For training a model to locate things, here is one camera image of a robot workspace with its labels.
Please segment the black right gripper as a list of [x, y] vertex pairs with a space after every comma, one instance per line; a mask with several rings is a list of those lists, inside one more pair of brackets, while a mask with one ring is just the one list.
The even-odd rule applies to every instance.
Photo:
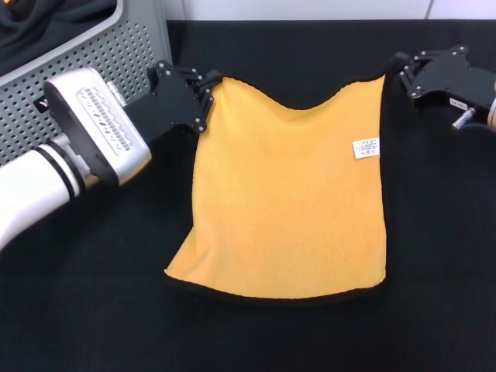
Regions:
[[469, 48], [456, 45], [447, 50], [421, 51], [415, 56], [397, 52], [388, 71], [399, 73], [415, 108], [451, 105], [464, 112], [474, 110], [477, 119], [495, 117], [495, 73], [475, 67], [467, 60]]

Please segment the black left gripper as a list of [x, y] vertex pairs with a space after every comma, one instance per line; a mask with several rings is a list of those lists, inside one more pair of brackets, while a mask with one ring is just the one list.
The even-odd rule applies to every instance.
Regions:
[[157, 142], [177, 127], [197, 134], [206, 130], [214, 102], [212, 90], [222, 82], [223, 74], [217, 70], [201, 73], [160, 60], [147, 70], [147, 77], [148, 93], [125, 106], [146, 143]]

